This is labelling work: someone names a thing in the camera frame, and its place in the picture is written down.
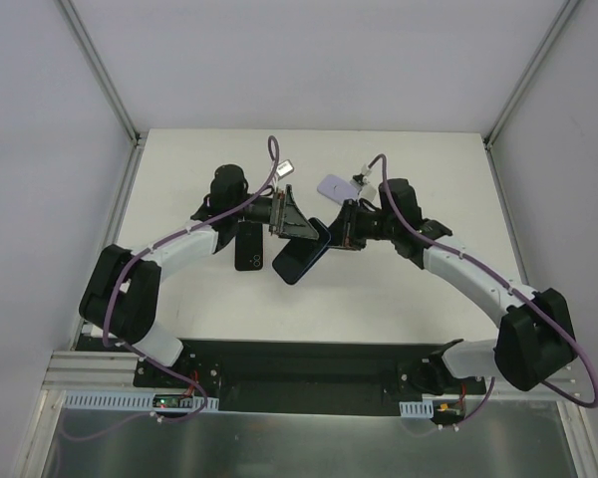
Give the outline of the black phone case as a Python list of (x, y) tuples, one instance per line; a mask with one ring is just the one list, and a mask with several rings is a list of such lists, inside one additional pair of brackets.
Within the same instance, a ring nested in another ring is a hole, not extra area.
[(318, 233), (318, 238), (315, 240), (315, 243), (319, 244), (321, 247), (328, 247), (331, 241), (329, 228), (317, 217), (310, 217), (308, 221)]

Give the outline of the black cased phone with ring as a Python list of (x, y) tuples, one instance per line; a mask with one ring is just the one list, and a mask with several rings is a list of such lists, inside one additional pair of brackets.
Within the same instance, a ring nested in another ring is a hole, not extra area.
[(261, 270), (263, 255), (263, 226), (253, 222), (240, 222), (235, 236), (235, 270), (238, 272)]

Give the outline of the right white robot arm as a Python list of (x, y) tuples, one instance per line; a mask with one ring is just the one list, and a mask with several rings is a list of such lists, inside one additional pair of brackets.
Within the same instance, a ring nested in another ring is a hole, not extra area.
[(463, 293), (498, 328), (494, 340), (457, 339), (434, 350), (409, 370), (412, 387), (440, 395), (465, 378), (491, 376), (529, 391), (577, 359), (564, 297), (514, 285), (469, 261), (449, 228), (424, 217), (407, 180), (381, 186), (379, 206), (344, 181), (334, 188), (329, 196), (341, 210), (329, 227), (332, 248), (360, 251), (368, 240), (387, 240), (401, 257)]

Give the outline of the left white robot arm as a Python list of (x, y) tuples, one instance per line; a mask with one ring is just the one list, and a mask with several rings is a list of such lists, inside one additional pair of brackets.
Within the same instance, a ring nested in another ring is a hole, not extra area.
[(157, 362), (155, 373), (167, 386), (190, 376), (189, 352), (156, 321), (160, 284), (197, 259), (210, 257), (235, 237), (242, 221), (267, 224), (283, 239), (315, 243), (319, 233), (300, 212), (290, 187), (270, 197), (250, 194), (241, 167), (215, 170), (202, 205), (179, 229), (136, 251), (117, 244), (100, 254), (79, 306), (79, 314), (134, 352)]

